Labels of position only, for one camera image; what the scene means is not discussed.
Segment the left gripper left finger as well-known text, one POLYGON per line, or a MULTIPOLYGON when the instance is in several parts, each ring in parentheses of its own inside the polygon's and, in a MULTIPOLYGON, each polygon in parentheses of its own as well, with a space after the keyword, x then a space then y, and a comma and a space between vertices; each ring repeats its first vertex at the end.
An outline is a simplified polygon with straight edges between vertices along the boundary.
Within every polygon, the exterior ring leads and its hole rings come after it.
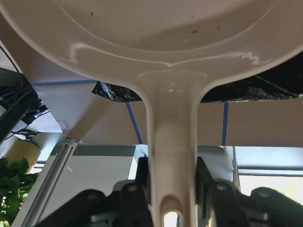
POLYGON ((148 185, 148 158, 141 157, 134 180, 116 183, 108 196, 98 190, 84 190, 36 226, 152 227, 148 185))

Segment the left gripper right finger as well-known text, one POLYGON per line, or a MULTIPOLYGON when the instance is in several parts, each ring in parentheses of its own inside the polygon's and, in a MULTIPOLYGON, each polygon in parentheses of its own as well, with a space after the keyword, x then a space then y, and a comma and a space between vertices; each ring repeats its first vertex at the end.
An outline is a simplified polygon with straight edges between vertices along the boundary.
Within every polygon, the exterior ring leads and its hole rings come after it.
POLYGON ((267 187, 242 194, 227 180, 213 179, 203 159, 196 165, 199 227, 301 227, 301 204, 267 187))

